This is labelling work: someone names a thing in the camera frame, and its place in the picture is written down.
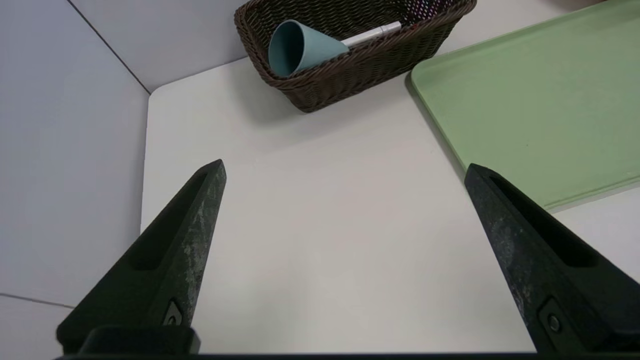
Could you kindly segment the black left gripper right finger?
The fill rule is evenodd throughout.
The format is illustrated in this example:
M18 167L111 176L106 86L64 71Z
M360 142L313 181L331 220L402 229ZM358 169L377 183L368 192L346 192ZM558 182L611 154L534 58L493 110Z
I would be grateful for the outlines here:
M495 171L464 186L538 353L639 353L638 282Z

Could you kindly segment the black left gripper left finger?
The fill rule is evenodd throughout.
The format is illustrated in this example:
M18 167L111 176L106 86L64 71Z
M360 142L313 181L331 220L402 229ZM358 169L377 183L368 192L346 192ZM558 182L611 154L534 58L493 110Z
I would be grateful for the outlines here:
M202 166L56 330L64 354L196 354L192 329L224 189Z

